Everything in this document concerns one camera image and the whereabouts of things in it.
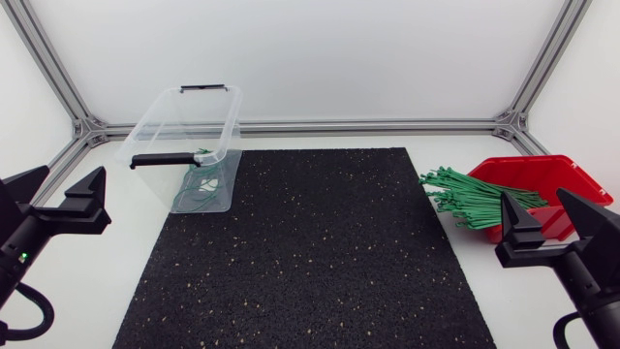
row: clear plastic bin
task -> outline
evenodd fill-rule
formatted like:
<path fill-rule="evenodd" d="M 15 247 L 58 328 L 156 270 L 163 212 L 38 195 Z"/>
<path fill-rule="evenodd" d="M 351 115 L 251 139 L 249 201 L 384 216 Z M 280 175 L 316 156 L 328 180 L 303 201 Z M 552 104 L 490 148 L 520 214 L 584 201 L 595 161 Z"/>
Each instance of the clear plastic bin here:
<path fill-rule="evenodd" d="M 241 98 L 234 86 L 168 89 L 115 157 L 137 171 L 172 213 L 227 211 L 241 158 Z"/>

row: speckled black mat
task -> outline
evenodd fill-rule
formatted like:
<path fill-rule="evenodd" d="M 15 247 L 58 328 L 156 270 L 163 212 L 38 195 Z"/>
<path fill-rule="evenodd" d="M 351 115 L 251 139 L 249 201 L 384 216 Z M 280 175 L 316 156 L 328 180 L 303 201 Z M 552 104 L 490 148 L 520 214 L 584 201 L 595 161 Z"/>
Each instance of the speckled black mat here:
<path fill-rule="evenodd" d="M 168 217 L 116 348 L 492 348 L 403 148 L 246 151 Z"/>

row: white backdrop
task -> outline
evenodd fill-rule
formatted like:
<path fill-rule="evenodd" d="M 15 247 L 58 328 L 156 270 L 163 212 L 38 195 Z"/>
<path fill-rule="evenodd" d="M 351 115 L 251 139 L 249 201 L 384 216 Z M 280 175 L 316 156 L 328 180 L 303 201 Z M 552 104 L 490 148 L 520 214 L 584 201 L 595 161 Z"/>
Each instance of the white backdrop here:
<path fill-rule="evenodd" d="M 562 0 L 32 0 L 94 114 L 167 87 L 241 87 L 245 119 L 489 118 Z"/>
<path fill-rule="evenodd" d="M 71 140 L 71 120 L 0 9 L 0 178 L 51 159 Z"/>
<path fill-rule="evenodd" d="M 620 2 L 596 0 L 531 111 L 532 133 L 616 199 L 620 213 Z"/>

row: red tray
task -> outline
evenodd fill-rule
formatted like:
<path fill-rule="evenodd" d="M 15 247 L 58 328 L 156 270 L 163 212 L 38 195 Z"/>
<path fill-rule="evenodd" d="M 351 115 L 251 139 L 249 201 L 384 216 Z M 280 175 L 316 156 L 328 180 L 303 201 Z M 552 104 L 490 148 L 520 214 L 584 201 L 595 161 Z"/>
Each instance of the red tray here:
<path fill-rule="evenodd" d="M 613 199 L 590 175 L 564 155 L 497 157 L 486 159 L 470 176 L 489 183 L 538 191 L 549 201 L 549 207 L 528 209 L 542 224 L 542 235 L 565 240 L 574 227 L 562 204 L 555 195 L 565 188 L 601 206 Z M 502 225 L 485 229 L 493 243 L 502 240 Z"/>

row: plastic bin handle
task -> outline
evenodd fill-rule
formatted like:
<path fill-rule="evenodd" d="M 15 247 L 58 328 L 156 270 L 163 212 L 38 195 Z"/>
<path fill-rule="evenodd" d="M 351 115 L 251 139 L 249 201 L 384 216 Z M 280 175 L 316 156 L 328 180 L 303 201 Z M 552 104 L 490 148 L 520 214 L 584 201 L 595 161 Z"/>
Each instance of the plastic bin handle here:
<path fill-rule="evenodd" d="M 160 154 L 140 154 L 132 157 L 132 164 L 129 167 L 134 170 L 136 166 L 151 165 L 182 165 L 190 164 L 201 166 L 201 163 L 194 159 L 194 153 L 160 153 Z"/>

